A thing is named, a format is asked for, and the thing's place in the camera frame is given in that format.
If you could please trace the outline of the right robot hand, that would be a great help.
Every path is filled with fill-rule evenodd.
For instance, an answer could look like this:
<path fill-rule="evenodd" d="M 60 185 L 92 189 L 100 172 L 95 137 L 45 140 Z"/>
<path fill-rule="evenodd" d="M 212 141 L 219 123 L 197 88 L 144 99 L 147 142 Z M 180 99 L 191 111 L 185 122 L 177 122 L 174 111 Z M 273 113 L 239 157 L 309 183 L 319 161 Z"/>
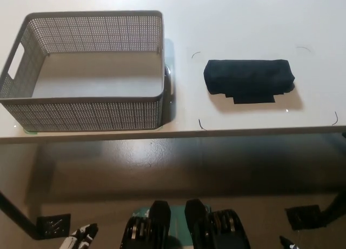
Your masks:
<path fill-rule="evenodd" d="M 280 236 L 280 243 L 284 249 L 299 249 L 299 247 L 284 236 Z"/>

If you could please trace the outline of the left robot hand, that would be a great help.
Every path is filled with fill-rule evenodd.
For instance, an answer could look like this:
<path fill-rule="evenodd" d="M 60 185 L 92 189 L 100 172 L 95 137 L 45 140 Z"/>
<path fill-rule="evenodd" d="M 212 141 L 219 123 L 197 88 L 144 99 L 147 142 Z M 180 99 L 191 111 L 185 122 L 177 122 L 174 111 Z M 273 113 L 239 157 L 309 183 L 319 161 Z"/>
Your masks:
<path fill-rule="evenodd" d="M 89 248 L 97 232 L 98 225 L 96 223 L 82 226 L 65 238 L 59 249 Z"/>

